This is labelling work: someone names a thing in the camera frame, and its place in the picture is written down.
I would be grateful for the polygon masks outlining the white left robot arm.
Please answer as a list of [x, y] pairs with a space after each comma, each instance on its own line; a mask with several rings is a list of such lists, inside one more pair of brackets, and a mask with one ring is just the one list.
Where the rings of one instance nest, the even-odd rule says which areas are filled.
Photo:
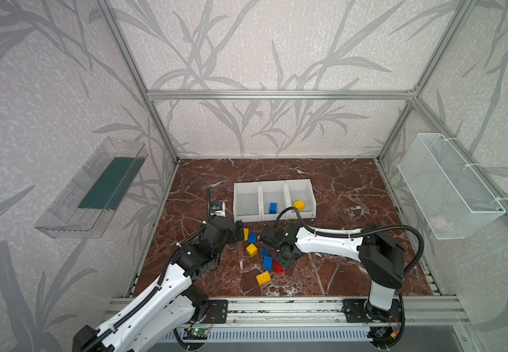
[[208, 296], [194, 284], [220, 263], [225, 247], [242, 241], [244, 224], [211, 216], [170, 253], [161, 274], [97, 328], [75, 334], [73, 351], [148, 351], [169, 332], [205, 318]]

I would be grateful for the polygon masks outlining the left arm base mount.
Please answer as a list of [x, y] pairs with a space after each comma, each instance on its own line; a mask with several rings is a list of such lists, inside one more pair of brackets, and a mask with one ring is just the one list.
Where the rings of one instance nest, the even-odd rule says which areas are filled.
[[228, 316], [229, 300], [210, 299], [201, 289], [192, 285], [184, 295], [188, 297], [194, 307], [194, 313], [189, 320], [197, 324], [225, 324]]

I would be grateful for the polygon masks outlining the yellow tall lego brick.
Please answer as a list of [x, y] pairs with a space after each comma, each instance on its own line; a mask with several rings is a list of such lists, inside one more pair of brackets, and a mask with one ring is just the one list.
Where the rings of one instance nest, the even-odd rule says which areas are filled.
[[293, 203], [293, 206], [298, 209], [298, 211], [303, 211], [305, 209], [305, 202], [303, 200], [298, 200]]

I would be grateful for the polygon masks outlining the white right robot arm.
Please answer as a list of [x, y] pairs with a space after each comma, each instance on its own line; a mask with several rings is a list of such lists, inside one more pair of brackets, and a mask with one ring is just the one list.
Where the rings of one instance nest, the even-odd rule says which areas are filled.
[[[282, 268], [288, 268], [303, 255], [320, 253], [356, 260], [365, 268], [371, 278], [367, 309], [371, 312], [389, 312], [395, 295], [400, 293], [404, 279], [423, 256], [425, 241], [423, 235], [414, 227], [393, 225], [364, 229], [328, 230], [311, 227], [301, 217], [295, 207], [284, 209], [278, 216], [293, 211], [297, 222], [280, 230], [277, 224], [266, 226], [260, 239], [276, 251], [276, 261]], [[415, 256], [408, 264], [404, 263], [406, 250], [390, 235], [400, 230], [411, 233], [418, 242]]]

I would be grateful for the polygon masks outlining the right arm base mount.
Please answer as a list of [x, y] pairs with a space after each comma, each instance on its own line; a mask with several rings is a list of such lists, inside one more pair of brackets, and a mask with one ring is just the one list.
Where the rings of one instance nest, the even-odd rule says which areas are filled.
[[344, 299], [342, 308], [347, 323], [402, 323], [406, 321], [404, 308], [398, 298], [392, 300], [391, 308], [383, 310], [372, 306], [368, 299]]

